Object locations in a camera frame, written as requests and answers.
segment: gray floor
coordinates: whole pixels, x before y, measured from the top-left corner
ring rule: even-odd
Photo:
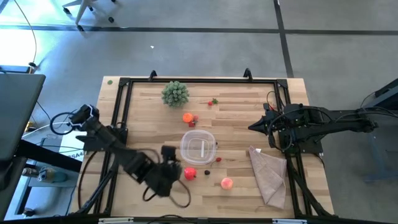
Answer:
[[[40,16],[27,12],[33,25],[73,24],[59,10],[65,1],[43,2],[44,6],[40,7],[39,3],[19,0],[23,9],[47,9],[41,10]],[[129,27],[277,28],[271,0],[167,3],[120,0],[115,6],[100,0],[98,5],[109,13],[93,16],[87,11],[82,24],[116,26],[104,19],[111,15],[118,26]],[[397,29],[396,1],[280,0],[280,6],[286,29]],[[14,7],[10,1],[0,14],[0,25],[25,24]],[[105,75],[149,75],[156,70],[162,76],[240,77],[249,67],[255,77],[287,76],[279,34],[75,31],[35,31],[35,34],[38,41],[35,62],[40,64],[36,73],[47,76],[39,101],[50,116],[74,110],[83,103],[95,104]],[[370,92],[397,78],[396,35],[287,35],[287,44],[294,77],[305,79],[312,105],[331,110],[355,109]],[[5,49],[0,54],[1,63],[25,65],[33,56],[32,46],[29,30],[0,29],[0,49]],[[39,108],[34,116],[38,123],[48,123]],[[32,134],[27,139],[38,142],[48,133]],[[345,218],[397,223],[398,179],[363,182],[364,176],[376,171],[366,137],[355,133],[332,134],[323,140],[323,145],[335,213]],[[41,194],[42,198],[52,198],[55,193]],[[62,195],[67,204],[70,191]],[[45,208],[40,203],[35,206]]]

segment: small green object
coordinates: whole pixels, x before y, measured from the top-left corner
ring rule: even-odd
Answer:
[[[166,84],[162,94],[163,103],[172,108],[182,106],[188,102],[189,92],[187,86],[178,81]]]

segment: plastic lid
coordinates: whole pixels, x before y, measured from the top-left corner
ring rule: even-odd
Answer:
[[[216,154],[216,140],[208,131],[188,131],[182,137],[180,152],[181,156],[191,164],[207,164]]]

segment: beige towel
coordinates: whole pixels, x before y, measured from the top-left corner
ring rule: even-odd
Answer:
[[[284,208],[286,160],[257,152],[252,146],[249,148],[249,153],[264,203]]]

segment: wooden table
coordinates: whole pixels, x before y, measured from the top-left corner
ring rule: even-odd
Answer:
[[[120,77],[104,77],[99,93],[97,107],[100,121],[104,125],[111,122],[116,92]],[[289,92],[292,103],[308,105],[304,80],[289,78]],[[269,84],[230,84],[230,83],[187,83],[190,102],[182,109],[169,108],[161,100],[164,83],[135,83],[130,102],[127,126],[129,128],[127,146],[146,147],[160,152],[162,145],[177,147],[180,159],[180,140],[189,130],[182,122],[186,112],[199,115],[195,129],[211,132],[218,142],[216,157],[222,157],[220,163],[193,166],[182,160],[183,167],[198,169],[197,178],[187,181],[192,193],[192,202],[188,208],[177,208],[169,198],[153,198],[150,202],[142,201],[145,184],[138,185],[121,167],[114,195],[112,216],[159,217],[166,214],[184,217],[223,217],[223,218],[293,218],[293,208],[286,177],[287,197],[285,209],[264,205],[252,170],[248,148],[250,145],[261,148],[262,152],[284,157],[277,149],[269,147],[265,135],[248,130],[248,126],[264,115],[262,104],[266,95],[274,90]],[[207,102],[217,98],[218,105],[209,107]],[[275,102],[275,95],[270,94],[269,102]],[[124,103],[122,100],[119,119]],[[83,203],[98,185],[103,153],[97,153],[87,168],[81,187]],[[308,188],[324,208],[333,213],[325,171],[319,158],[311,154],[302,156]],[[210,170],[209,176],[204,170]],[[234,181],[232,190],[222,190],[220,182],[224,177]],[[108,190],[105,190],[102,206],[106,203]],[[187,195],[178,182],[174,183],[172,195],[181,204],[187,202]],[[300,208],[303,209],[302,194],[298,191]],[[72,211],[77,210],[77,197],[73,200]]]

